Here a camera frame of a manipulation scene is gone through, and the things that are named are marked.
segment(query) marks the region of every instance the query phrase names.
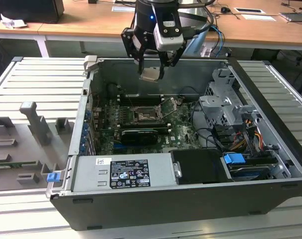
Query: blue cable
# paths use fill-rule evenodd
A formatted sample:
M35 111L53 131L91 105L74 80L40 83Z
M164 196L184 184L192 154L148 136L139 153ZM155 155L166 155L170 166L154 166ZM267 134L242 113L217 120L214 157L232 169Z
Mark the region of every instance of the blue cable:
M222 38L222 35L221 35L221 32L214 26L212 26L212 28L219 34L219 37L220 37L220 48L219 48L219 51L216 53L216 57L218 57L220 51L222 50L222 46L223 46L223 38Z

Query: wooden desk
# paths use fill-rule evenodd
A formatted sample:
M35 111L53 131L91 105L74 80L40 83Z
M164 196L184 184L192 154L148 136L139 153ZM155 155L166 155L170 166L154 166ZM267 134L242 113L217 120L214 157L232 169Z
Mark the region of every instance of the wooden desk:
M234 7L256 8L269 15L278 15L280 12L293 12L292 9L282 6L285 0L219 0L219 4L227 4L233 13L238 13ZM291 1L291 7L299 12L302 2ZM211 7L211 12L220 11L221 6ZM270 47L302 46L302 24L287 23L282 16L272 16L276 21L246 20L241 15L220 15L217 19L219 29L224 33L226 44L236 43L254 45L269 45ZM207 40L212 39L213 32Z
M117 37L130 26L132 12L113 12L113 3L88 4L87 0L64 0L65 12L58 24L43 24L38 34Z
M234 7L258 8L266 14L293 12L281 6L282 0L219 0L227 4L233 13ZM28 23L28 28L6 29L0 24L0 38L34 39L42 56L49 56L46 40L94 41L122 43L120 33L130 26L132 12L112 12L113 4L99 2L88 4L87 0L64 0L65 12L58 24ZM291 1L297 11L302 2ZM220 12L221 6L209 8ZM246 20L238 15L220 15L219 29L225 35L224 46L269 49L302 50L302 24L287 23L281 16L273 16L276 21ZM205 42L217 41L217 33L209 32Z

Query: paper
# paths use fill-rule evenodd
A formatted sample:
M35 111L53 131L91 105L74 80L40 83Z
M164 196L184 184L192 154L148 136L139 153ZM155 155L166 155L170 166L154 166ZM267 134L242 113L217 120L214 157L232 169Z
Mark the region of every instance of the paper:
M23 20L12 20L0 14L0 22L7 28L14 29L17 27L25 27L27 24Z
M246 20L276 21L271 16L242 14Z

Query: barcode sticker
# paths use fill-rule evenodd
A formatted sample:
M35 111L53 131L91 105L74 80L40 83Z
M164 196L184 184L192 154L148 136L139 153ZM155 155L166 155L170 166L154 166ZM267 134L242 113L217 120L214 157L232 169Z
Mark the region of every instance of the barcode sticker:
M96 158L96 165L110 165L112 158Z

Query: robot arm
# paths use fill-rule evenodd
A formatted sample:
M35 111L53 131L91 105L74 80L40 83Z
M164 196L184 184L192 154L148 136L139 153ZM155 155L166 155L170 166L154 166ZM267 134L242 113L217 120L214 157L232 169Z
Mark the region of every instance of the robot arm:
M146 76L147 80L162 79L164 68L177 64L186 49L187 41L208 30L213 24L213 16L206 6L214 1L179 4L178 0L137 0L131 27L125 28L121 37L128 56L133 57L139 65L138 73L141 76L150 73L158 75L156 77ZM182 26L178 10L198 7L207 12L210 22L202 28ZM151 69L153 72L150 72L150 69L144 69L145 54L158 54L159 69Z

